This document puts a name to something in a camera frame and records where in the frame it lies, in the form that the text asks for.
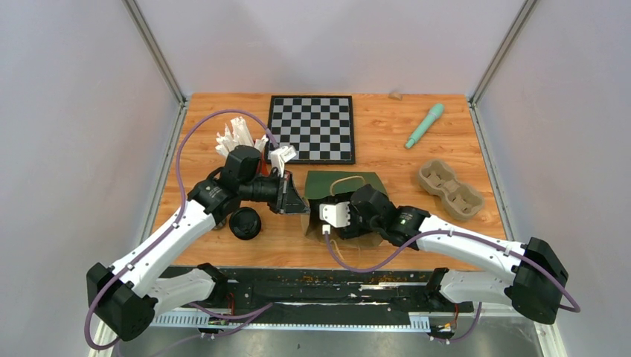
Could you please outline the green paper bag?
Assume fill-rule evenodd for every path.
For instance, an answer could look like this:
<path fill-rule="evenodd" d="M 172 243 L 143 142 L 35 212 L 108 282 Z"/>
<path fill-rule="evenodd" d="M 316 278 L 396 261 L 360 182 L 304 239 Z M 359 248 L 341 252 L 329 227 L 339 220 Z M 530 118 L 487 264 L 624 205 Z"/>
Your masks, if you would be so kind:
<path fill-rule="evenodd" d="M 301 228 L 305 238 L 324 243 L 321 231 L 324 221 L 319 218 L 319 205 L 347 202 L 356 190 L 366 184 L 384 194 L 388 193 L 375 172 L 308 171 L 303 199 L 310 206 L 310 214 L 301 217 Z M 364 228 L 352 227 L 332 228 L 330 240 L 340 246 L 361 249 L 376 248 L 382 243 L 379 234 Z"/>

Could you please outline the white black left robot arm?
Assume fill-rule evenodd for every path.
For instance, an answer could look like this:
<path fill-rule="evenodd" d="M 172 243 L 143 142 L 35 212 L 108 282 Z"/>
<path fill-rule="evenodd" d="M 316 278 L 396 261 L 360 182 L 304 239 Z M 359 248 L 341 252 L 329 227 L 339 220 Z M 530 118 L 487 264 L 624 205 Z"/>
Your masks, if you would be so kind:
<path fill-rule="evenodd" d="M 292 146 L 270 154 L 272 170 L 260 172 L 262 154 L 239 145 L 184 196 L 180 208 L 147 240 L 109 266 L 95 263 L 86 273 L 89 313 L 99 317 L 118 340 L 137 338 L 158 315 L 203 300 L 222 306 L 228 297 L 225 276 L 209 263 L 174 278 L 162 273 L 193 242 L 211 231 L 242 202 L 265 202 L 276 214 L 307 214 L 308 204 L 295 188 L 286 162 L 297 155 Z"/>

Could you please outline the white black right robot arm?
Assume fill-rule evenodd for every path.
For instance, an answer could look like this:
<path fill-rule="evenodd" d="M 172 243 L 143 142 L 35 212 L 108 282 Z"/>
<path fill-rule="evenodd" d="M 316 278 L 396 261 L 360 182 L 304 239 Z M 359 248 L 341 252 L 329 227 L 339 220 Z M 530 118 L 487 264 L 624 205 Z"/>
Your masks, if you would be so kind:
<path fill-rule="evenodd" d="M 353 237 L 376 233 L 399 252 L 405 248 L 432 252 L 477 267 L 477 271 L 435 269 L 425 290 L 426 303 L 434 310 L 469 301 L 496 303 L 547 325 L 555 323 L 561 309 L 580 311 L 566 290 L 566 268 L 543 239 L 532 237 L 521 243 L 485 236 L 426 210 L 395 206 L 369 184 L 340 202 L 322 204 L 319 216 L 339 233 Z"/>

